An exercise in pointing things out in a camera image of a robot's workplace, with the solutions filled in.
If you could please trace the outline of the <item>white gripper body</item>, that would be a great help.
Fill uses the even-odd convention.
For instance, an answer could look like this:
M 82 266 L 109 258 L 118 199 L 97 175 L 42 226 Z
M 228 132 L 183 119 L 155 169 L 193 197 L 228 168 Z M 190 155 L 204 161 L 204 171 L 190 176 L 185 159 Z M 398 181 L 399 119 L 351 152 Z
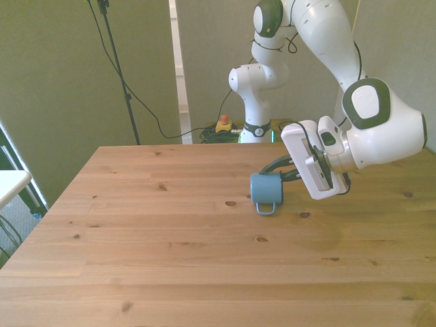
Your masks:
M 321 200 L 345 191 L 341 175 L 329 166 L 314 121 L 305 120 L 285 126 L 281 139 L 313 199 Z

